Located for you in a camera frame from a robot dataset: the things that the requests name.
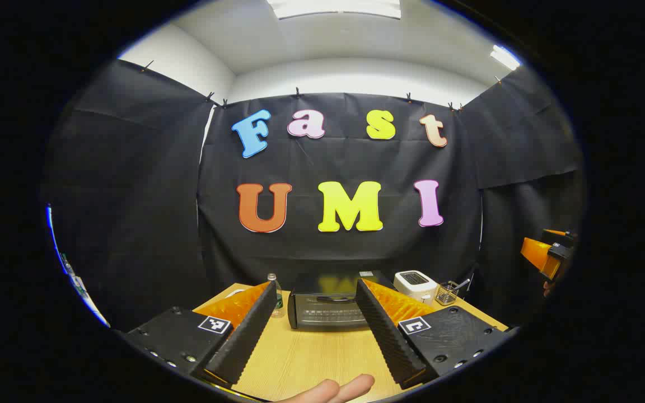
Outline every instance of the water bottle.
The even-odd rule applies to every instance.
[[[277,304],[275,305],[275,309],[270,316],[271,318],[282,318],[285,314],[282,311],[282,288],[280,288],[280,283],[277,281],[277,276],[275,275],[275,273],[270,273],[268,275],[268,281],[273,281],[275,283],[275,292],[277,294]]]

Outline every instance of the black fabric curtain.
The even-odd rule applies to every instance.
[[[243,158],[235,123],[259,110],[267,147]],[[317,110],[325,119],[320,138],[295,137],[287,125],[298,110]],[[396,134],[389,140],[366,133],[366,115],[387,110]],[[445,147],[434,146],[419,119],[443,122]],[[416,181],[438,182],[436,199],[443,223],[421,227]],[[340,182],[353,198],[363,181],[381,184],[379,231],[355,227],[320,232],[323,193],[318,185]],[[239,220],[240,184],[260,184],[258,215],[273,214],[273,183],[292,185],[287,218],[276,232],[251,232]],[[211,293],[231,283],[258,284],[277,273],[290,289],[298,273],[320,270],[382,270],[392,280],[402,270],[420,270],[437,281],[458,278],[473,265],[479,247],[480,193],[469,145],[455,112],[427,102],[347,93],[304,94],[248,100],[217,107],[203,148],[199,184],[200,236]]]
[[[543,276],[520,250],[544,229],[579,231],[581,149],[562,106],[527,67],[492,85],[459,113],[482,192],[484,230],[469,300],[508,325],[543,304]]]
[[[195,189],[212,103],[116,60],[49,141],[41,194],[59,250],[100,312],[128,331],[205,301]]]

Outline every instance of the pink letter i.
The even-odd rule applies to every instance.
[[[419,219],[420,227],[434,227],[445,222],[445,219],[437,212],[437,181],[417,181],[415,189],[419,190],[419,198],[422,202],[422,217]]]

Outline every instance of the foam letter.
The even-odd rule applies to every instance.
[[[443,147],[447,145],[447,138],[440,136],[440,129],[443,128],[442,122],[436,120],[434,115],[424,116],[420,118],[419,122],[424,125],[427,138],[433,146]]]
[[[261,137],[268,136],[268,126],[265,125],[265,122],[258,122],[256,125],[253,125],[253,123],[256,120],[268,120],[269,118],[270,112],[261,109],[231,127],[232,130],[238,132],[240,141],[243,142],[243,158],[254,156],[268,146],[265,140],[258,138],[258,135]]]
[[[358,213],[360,213],[360,221],[356,225],[358,231],[382,229],[377,208],[377,194],[382,189],[379,183],[369,181],[361,183],[352,200],[345,193],[340,182],[322,182],[317,188],[325,197],[322,222],[317,227],[320,232],[336,232],[340,229],[340,225],[335,221],[335,212],[348,231],[352,229]]]
[[[395,135],[395,125],[392,125],[392,113],[388,110],[371,110],[367,116],[367,132],[370,138],[389,140]]]
[[[415,189],[419,190],[419,199],[422,202],[422,217],[419,219],[420,227],[434,227],[445,222],[437,212],[437,181],[417,181]]]
[[[287,214],[287,194],[292,190],[289,184],[272,184],[273,217],[258,218],[258,195],[263,191],[259,184],[241,184],[236,191],[240,194],[238,218],[243,227],[253,232],[275,232],[285,224]]]
[[[298,112],[292,114],[292,117],[296,120],[287,125],[287,133],[297,137],[306,135],[310,138],[321,138],[325,134],[325,130],[323,130],[323,120],[325,118],[317,110],[298,110]]]

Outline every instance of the white toaster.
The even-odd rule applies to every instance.
[[[437,295],[437,288],[440,286],[432,278],[417,270],[395,273],[395,280],[392,284],[400,293],[430,306]]]

